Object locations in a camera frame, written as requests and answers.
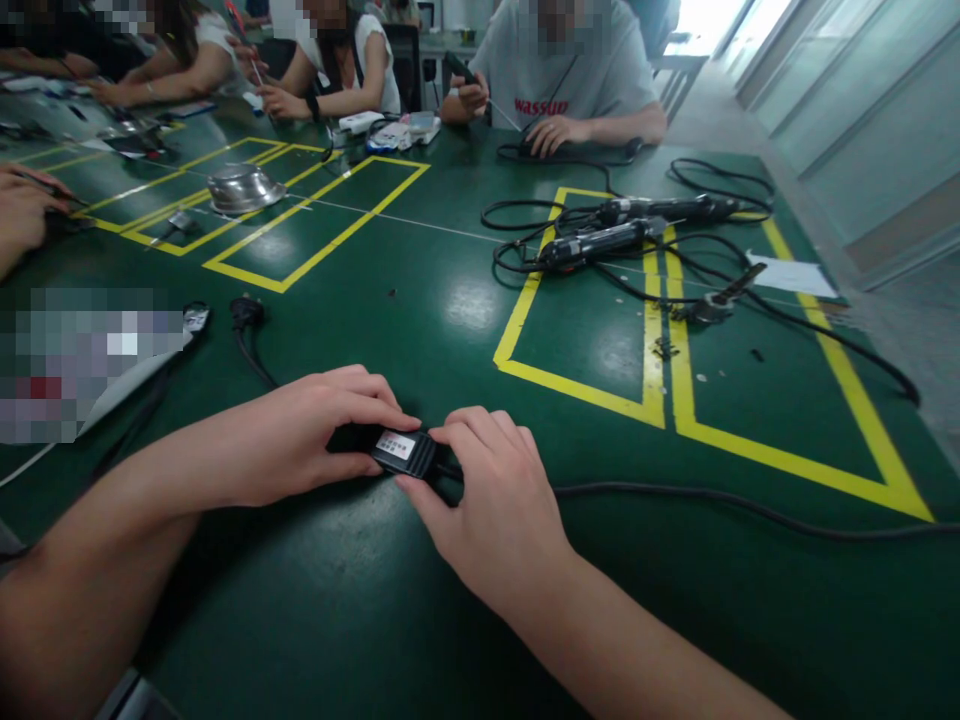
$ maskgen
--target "wristwatch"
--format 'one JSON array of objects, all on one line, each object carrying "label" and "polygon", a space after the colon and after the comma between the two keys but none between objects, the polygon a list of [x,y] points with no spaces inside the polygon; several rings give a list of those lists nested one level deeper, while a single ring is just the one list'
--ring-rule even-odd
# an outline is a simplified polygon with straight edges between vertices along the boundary
[{"label": "wristwatch", "polygon": [[317,96],[313,93],[308,93],[305,99],[307,101],[307,107],[310,108],[310,114],[313,115],[313,121],[315,123],[320,122],[320,103],[317,102]]}]

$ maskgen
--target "white t-shirt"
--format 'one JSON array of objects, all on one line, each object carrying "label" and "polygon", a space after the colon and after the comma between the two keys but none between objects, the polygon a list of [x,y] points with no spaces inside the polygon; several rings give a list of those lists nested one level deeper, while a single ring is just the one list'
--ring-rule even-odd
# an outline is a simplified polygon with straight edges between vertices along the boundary
[{"label": "white t-shirt", "polygon": [[[357,42],[357,55],[360,57],[360,68],[363,70],[363,76],[367,77],[367,39],[373,33],[383,35],[384,42],[387,44],[387,75],[383,83],[383,97],[380,99],[380,112],[400,114],[400,88],[397,87],[397,78],[393,74],[393,49],[390,47],[390,41],[387,40],[387,34],[383,30],[383,25],[373,15],[363,15],[360,22],[357,23],[357,32],[355,35]],[[297,23],[297,44],[306,54],[307,58],[317,69],[317,75],[320,77],[320,84],[324,87],[330,85],[323,68],[323,58],[320,55],[320,47],[317,40],[313,37],[314,33],[310,29],[310,22],[303,20]],[[359,76],[354,75],[353,87],[351,90],[359,90],[357,84]]]},{"label": "white t-shirt", "polygon": [[[540,36],[535,6],[536,0],[503,0],[470,61],[470,69],[490,83],[493,101],[517,125],[550,115],[574,120],[633,115],[658,99],[640,24],[623,0],[594,0],[583,27],[562,46],[550,46]],[[512,129],[499,112],[493,113],[493,126]]]},{"label": "white t-shirt", "polygon": [[197,18],[196,31],[198,48],[204,43],[213,43],[230,53],[230,60],[233,63],[233,68],[230,70],[227,79],[223,81],[223,84],[217,88],[214,94],[242,97],[245,92],[252,92],[253,85],[243,76],[237,64],[237,56],[234,54],[233,48],[230,47],[230,43],[227,42],[227,38],[233,34],[227,27],[227,21],[215,12],[204,13]]}]

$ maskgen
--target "stainless steel bowl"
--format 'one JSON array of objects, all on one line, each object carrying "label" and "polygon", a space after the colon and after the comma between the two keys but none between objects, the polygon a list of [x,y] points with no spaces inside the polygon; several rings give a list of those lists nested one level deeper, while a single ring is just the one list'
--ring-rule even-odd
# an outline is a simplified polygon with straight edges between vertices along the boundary
[{"label": "stainless steel bowl", "polygon": [[279,202],[286,185],[274,182],[257,165],[225,165],[207,178],[210,205],[224,215],[243,215]]},{"label": "stainless steel bowl", "polygon": [[163,149],[160,133],[163,126],[156,120],[125,120],[97,134],[117,152],[149,153]]}]

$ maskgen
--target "gray floor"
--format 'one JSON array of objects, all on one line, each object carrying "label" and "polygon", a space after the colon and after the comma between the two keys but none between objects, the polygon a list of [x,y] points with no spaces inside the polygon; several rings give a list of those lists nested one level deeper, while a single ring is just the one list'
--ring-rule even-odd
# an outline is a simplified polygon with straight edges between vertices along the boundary
[{"label": "gray floor", "polygon": [[855,324],[917,384],[924,399],[921,415],[960,473],[960,253],[881,290],[858,291],[858,272],[829,220],[759,122],[737,102],[731,79],[717,63],[704,68],[667,142],[763,159],[840,292],[851,301]]}]

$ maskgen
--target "black electric screwdriver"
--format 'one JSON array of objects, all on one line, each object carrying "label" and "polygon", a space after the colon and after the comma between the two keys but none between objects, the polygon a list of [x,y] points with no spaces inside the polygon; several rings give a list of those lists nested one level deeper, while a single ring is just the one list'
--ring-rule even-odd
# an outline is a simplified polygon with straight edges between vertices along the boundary
[{"label": "black electric screwdriver", "polygon": [[643,217],[661,217],[667,222],[722,222],[745,209],[737,200],[700,195],[695,198],[651,200],[649,198],[619,198],[604,203],[597,219],[604,225],[621,225],[627,220]]},{"label": "black electric screwdriver", "polygon": [[583,267],[602,255],[635,248],[642,245],[644,240],[662,237],[668,226],[663,218],[645,217],[604,230],[578,233],[547,245],[540,253],[538,262],[545,270]]}]

